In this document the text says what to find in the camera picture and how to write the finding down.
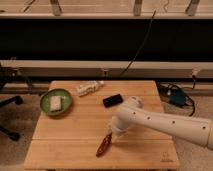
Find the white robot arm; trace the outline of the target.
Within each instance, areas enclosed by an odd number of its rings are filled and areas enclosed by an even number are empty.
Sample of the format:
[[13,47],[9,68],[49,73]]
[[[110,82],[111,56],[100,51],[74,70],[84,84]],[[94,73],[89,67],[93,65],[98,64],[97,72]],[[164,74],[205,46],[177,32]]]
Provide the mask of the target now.
[[213,151],[213,120],[151,112],[142,108],[139,97],[131,96],[116,109],[110,130],[120,136],[133,124],[176,136]]

